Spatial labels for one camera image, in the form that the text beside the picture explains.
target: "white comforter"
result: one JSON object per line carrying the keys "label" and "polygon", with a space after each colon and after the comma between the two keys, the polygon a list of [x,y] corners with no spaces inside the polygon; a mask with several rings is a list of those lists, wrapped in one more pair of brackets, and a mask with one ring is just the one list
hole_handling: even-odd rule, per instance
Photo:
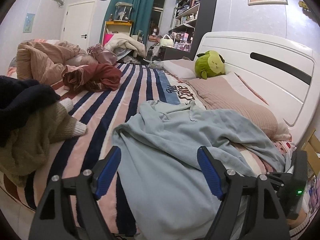
{"label": "white comforter", "polygon": [[123,33],[114,34],[104,47],[112,52],[115,48],[132,49],[134,57],[139,55],[145,58],[147,56],[146,47],[142,43]]}

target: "window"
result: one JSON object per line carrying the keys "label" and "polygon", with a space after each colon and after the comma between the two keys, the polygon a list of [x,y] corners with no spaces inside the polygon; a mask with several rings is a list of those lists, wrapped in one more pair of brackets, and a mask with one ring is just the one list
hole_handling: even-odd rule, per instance
{"label": "window", "polygon": [[150,34],[152,27],[158,26],[160,29],[162,14],[164,11],[165,0],[154,0],[150,19]]}

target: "bed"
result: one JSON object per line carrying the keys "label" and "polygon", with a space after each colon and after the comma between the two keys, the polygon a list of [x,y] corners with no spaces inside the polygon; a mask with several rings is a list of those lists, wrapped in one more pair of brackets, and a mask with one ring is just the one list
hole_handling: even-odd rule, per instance
{"label": "bed", "polygon": [[[305,134],[318,105],[318,54],[283,38],[241,32],[207,33],[202,38],[198,53],[211,49],[223,55],[227,72],[239,75],[252,93],[279,110],[292,139],[291,142],[274,143],[279,149],[287,146],[286,151],[293,150],[294,144],[297,145]],[[191,86],[181,83],[168,73],[142,65],[118,64],[116,67],[122,71],[123,76],[119,89],[113,92],[83,91],[77,94],[65,90],[61,82],[53,85],[62,98],[73,100],[75,108],[70,114],[88,125],[88,133],[82,138],[52,145],[48,163],[29,176],[25,188],[15,187],[6,176],[0,175],[0,186],[10,200],[15,201],[16,207],[35,210],[47,181],[53,175],[62,175],[64,178],[76,176],[80,171],[92,168],[98,159],[104,158],[112,146],[110,134],[113,128],[135,115],[141,102],[159,99],[170,104],[187,104],[193,99],[197,105],[204,107]],[[268,167],[265,167],[257,173],[267,171]],[[119,183],[119,178],[115,177],[111,185],[113,192],[108,191],[100,200],[100,209],[112,232],[133,235],[139,229]],[[309,209],[308,195],[306,192],[303,204],[305,212]],[[75,211],[75,199],[72,199],[72,204]],[[290,232],[292,239],[302,235],[316,213],[316,210],[308,212],[304,222]],[[76,212],[74,214],[80,226],[81,218],[77,217]],[[12,219],[24,220],[27,230],[19,234],[23,240],[28,238],[31,218],[32,215],[29,215],[23,219],[18,213]]]}

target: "white wall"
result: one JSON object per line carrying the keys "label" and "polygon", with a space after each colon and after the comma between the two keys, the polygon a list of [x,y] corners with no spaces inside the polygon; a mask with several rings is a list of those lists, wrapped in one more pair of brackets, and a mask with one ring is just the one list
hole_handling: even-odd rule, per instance
{"label": "white wall", "polygon": [[176,0],[165,0],[164,11],[159,30],[159,35],[165,35],[170,30],[173,9],[176,6]]}
{"label": "white wall", "polygon": [[253,5],[248,0],[217,0],[212,31],[266,33],[299,42],[320,53],[320,27],[312,16],[288,5]]}
{"label": "white wall", "polygon": [[[81,1],[86,1],[86,0],[66,0],[66,6],[68,4],[81,2]],[[92,19],[89,46],[93,46],[99,43],[100,41],[101,27],[102,27],[103,19],[108,9],[109,3],[110,3],[110,0],[107,0],[107,1],[96,0],[96,8],[95,8],[93,19]],[[170,29],[170,23],[171,23],[174,7],[175,7],[175,0],[166,0],[162,21],[161,21],[161,26],[160,26],[161,35],[166,34]]]}
{"label": "white wall", "polygon": [[[27,13],[36,14],[31,33],[22,33]],[[16,0],[0,25],[0,75],[6,74],[20,42],[59,39],[64,8],[53,0]]]}

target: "blue gripper pad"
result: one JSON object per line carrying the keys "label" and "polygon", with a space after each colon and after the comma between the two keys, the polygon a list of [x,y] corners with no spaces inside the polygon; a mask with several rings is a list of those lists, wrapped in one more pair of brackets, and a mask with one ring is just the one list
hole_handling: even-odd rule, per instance
{"label": "blue gripper pad", "polygon": [[207,184],[209,186],[211,193],[213,195],[215,195],[218,199],[222,200],[225,193],[223,192],[223,189],[222,189],[223,185],[221,183],[220,176],[224,176],[224,175],[222,175],[220,173],[220,176],[219,176],[219,173],[213,167],[212,161],[216,161],[219,163],[221,163],[221,162],[218,160],[215,160],[211,156],[210,152],[207,150],[206,147],[200,147],[198,149],[197,159],[198,159],[198,163],[199,163],[200,168],[202,170],[202,173],[205,177],[205,180],[207,181]]}
{"label": "blue gripper pad", "polygon": [[113,146],[106,158],[98,161],[92,169],[92,193],[97,200],[107,193],[120,161],[121,150],[119,147]]}

